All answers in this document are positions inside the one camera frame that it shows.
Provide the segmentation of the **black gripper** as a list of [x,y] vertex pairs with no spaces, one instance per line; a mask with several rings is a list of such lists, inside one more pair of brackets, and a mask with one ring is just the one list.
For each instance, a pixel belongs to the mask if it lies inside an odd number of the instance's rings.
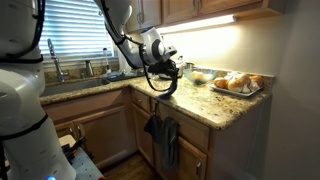
[[178,68],[173,60],[167,60],[165,62],[156,63],[148,67],[149,73],[160,75],[165,79],[172,79],[178,77]]

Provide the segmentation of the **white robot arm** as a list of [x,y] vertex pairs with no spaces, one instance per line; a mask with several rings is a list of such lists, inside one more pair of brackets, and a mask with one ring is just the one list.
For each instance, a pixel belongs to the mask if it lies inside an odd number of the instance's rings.
[[[167,99],[177,88],[177,71],[155,28],[141,33],[135,48],[124,33],[132,7],[128,0],[94,0],[102,11],[107,32],[134,69],[172,77],[162,91]],[[0,0],[0,143],[1,180],[76,180],[77,172],[59,143],[53,121],[42,108],[45,89],[39,41],[45,0]]]

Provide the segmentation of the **grey robot base table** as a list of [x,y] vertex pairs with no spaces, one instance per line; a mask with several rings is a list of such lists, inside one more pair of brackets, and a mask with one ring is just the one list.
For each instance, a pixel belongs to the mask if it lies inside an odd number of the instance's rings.
[[65,135],[59,138],[59,142],[67,159],[76,171],[75,180],[106,180],[89,155],[83,150],[84,137],[75,140],[71,135]]

